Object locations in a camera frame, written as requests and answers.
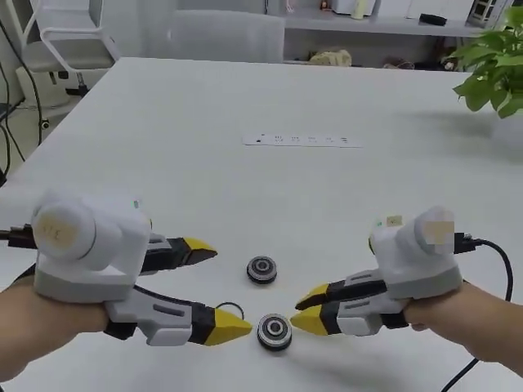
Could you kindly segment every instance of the white shelf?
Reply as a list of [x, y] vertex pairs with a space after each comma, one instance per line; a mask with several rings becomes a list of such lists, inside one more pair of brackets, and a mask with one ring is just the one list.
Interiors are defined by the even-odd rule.
[[484, 31], [481, 27], [452, 20], [449, 20], [446, 26], [420, 24], [414, 19], [380, 18], [379, 16], [354, 20], [350, 16], [340, 16], [331, 11], [312, 9], [298, 9], [284, 17], [286, 29], [431, 35], [437, 37], [475, 37]]

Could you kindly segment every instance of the table surface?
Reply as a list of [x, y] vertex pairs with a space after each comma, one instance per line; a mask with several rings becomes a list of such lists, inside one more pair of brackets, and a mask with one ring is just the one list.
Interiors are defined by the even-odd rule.
[[[202, 238], [219, 256], [140, 284], [217, 305], [237, 301], [253, 324], [293, 315], [310, 288], [375, 261], [369, 228], [380, 216], [444, 205], [457, 230], [493, 240], [514, 261], [523, 301], [521, 158], [489, 140], [494, 113], [467, 112], [451, 88], [460, 73], [122, 59], [0, 190], [3, 227], [29, 219], [49, 187], [139, 195], [167, 236]], [[247, 147], [267, 132], [346, 136], [362, 149]], [[279, 275], [254, 287], [245, 265], [269, 255]], [[5, 287], [34, 253], [0, 248]], [[502, 295], [498, 256], [460, 256], [469, 281]], [[9, 392], [93, 390], [438, 391], [467, 352], [430, 332], [319, 338], [295, 331], [282, 354], [254, 334], [215, 348], [152, 348], [81, 336], [31, 364]], [[521, 380], [481, 364], [456, 391], [518, 390]]]

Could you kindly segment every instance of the white power strip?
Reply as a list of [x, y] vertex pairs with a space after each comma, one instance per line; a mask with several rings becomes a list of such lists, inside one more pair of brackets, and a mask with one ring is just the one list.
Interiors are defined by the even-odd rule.
[[249, 135], [242, 138], [244, 145], [282, 145], [286, 147], [338, 147], [360, 149], [361, 144], [340, 136]]

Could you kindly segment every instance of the ball bearing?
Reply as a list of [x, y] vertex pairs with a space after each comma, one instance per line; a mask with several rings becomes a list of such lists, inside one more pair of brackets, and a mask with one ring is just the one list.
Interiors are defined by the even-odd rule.
[[257, 336], [263, 348], [269, 351], [282, 351], [291, 345], [293, 330], [284, 316], [268, 314], [260, 320]]
[[274, 282], [277, 274], [276, 263], [267, 256], [254, 257], [247, 265], [248, 278], [258, 284]]

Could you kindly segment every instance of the sticker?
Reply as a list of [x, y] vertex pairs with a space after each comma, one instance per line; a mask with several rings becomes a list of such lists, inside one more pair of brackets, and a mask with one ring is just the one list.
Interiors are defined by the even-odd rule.
[[401, 225], [403, 225], [403, 217], [401, 215], [387, 217], [387, 227], [396, 227]]
[[70, 247], [76, 239], [77, 233], [78, 228], [49, 214], [42, 214], [34, 228], [35, 237], [39, 237], [58, 249]]
[[454, 238], [454, 222], [429, 221], [423, 226], [423, 234], [430, 245], [445, 245]]

